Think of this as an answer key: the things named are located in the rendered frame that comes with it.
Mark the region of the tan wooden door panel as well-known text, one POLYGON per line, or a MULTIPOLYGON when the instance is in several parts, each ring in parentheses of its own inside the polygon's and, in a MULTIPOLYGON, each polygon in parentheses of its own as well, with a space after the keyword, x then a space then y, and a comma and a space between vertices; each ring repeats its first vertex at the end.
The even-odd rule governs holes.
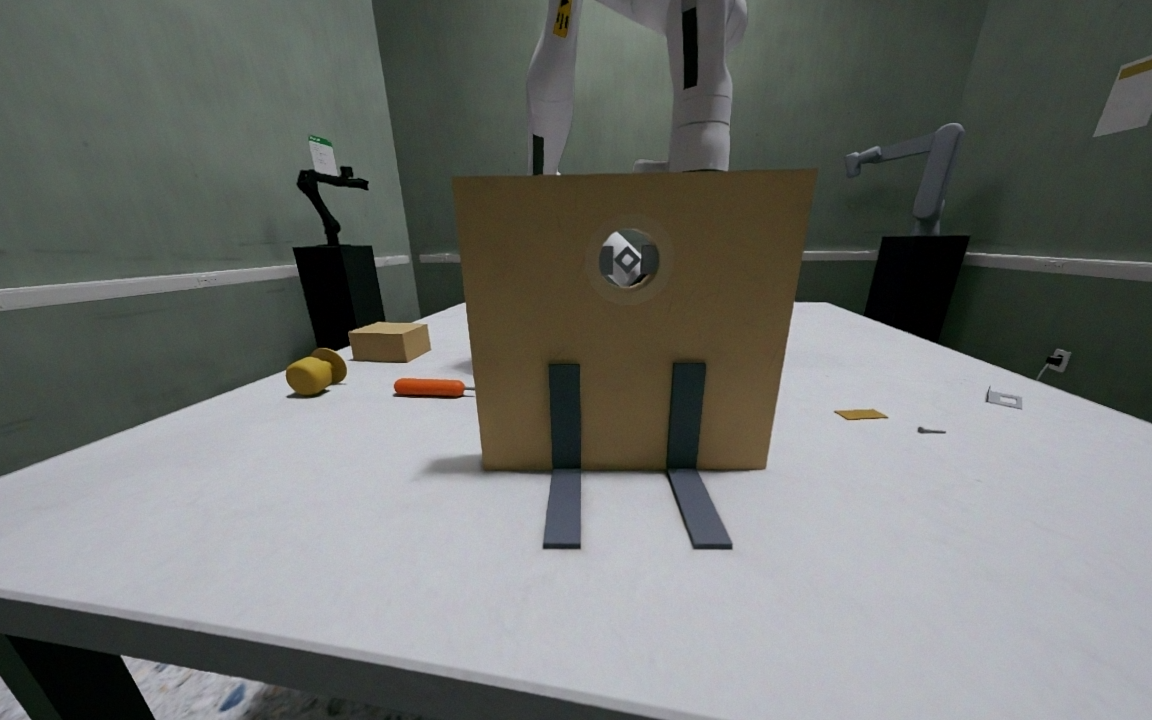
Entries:
POLYGON ((579 364, 581 470, 666 470, 673 363, 705 363, 698 470, 765 470, 818 169, 450 176, 483 470, 553 470, 550 364, 579 364), (641 283, 599 253, 634 229, 641 283))

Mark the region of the tan cardboard box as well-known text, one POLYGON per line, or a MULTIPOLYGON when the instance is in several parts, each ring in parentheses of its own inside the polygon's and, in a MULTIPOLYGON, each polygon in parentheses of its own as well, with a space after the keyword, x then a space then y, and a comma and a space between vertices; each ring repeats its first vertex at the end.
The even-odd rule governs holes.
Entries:
POLYGON ((349 331, 353 359, 372 363, 410 363, 431 350, 429 324, 374 323, 349 331))

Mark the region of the yellow door knob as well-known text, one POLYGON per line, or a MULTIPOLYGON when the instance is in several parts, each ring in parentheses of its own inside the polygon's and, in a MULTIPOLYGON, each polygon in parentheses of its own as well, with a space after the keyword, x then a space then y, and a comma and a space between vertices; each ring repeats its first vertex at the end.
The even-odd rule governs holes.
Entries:
POLYGON ((285 381, 294 392, 305 396, 317 395, 332 382, 344 381, 346 376, 346 361, 332 348, 316 348, 310 357, 303 357, 285 369, 285 381))

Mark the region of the orange-handled screwdriver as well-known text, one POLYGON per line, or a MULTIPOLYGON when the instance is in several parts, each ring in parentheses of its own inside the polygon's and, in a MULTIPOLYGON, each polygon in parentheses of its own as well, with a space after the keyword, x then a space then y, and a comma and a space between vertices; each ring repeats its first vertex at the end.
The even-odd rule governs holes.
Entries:
POLYGON ((445 381, 445 379, 401 378, 394 382, 394 389, 397 395, 460 396, 465 389, 475 391, 475 387, 467 387, 462 381, 445 381))

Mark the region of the tan rectangular plate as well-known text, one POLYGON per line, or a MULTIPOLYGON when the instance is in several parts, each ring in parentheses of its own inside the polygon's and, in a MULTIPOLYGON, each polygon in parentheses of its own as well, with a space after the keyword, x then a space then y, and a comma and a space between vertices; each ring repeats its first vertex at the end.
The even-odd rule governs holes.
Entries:
POLYGON ((844 416, 846 420, 888 419, 890 416, 879 414, 876 409, 838 410, 838 416, 844 416))

